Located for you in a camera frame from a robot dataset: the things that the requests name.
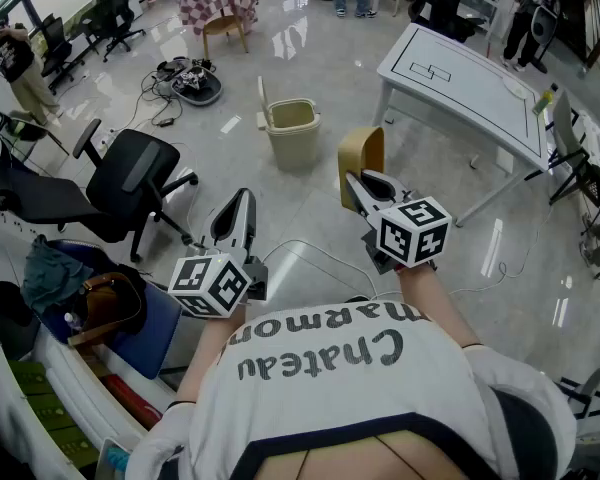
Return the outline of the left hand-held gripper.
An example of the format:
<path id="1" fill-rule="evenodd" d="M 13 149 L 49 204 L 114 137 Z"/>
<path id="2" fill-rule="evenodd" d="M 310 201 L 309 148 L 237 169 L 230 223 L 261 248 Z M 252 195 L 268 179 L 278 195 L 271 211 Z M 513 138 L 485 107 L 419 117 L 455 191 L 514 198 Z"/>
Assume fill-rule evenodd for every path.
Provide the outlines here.
<path id="1" fill-rule="evenodd" d="M 250 254 L 256 200 L 238 189 L 207 217 L 207 245 L 192 245 L 176 261 L 167 293 L 195 318 L 228 318 L 245 301 L 267 297 L 268 268 Z"/>

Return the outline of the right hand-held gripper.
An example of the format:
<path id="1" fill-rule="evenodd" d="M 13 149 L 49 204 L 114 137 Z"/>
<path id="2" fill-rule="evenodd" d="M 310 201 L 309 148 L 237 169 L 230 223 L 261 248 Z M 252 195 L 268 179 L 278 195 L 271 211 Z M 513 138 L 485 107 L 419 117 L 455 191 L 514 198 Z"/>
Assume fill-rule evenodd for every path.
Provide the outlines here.
<path id="1" fill-rule="evenodd" d="M 452 216 L 433 197 L 410 198 L 399 180 L 371 169 L 348 171 L 345 190 L 371 227 L 362 240 L 379 274 L 430 263 L 444 252 Z M 395 204 L 380 209 L 378 201 Z"/>

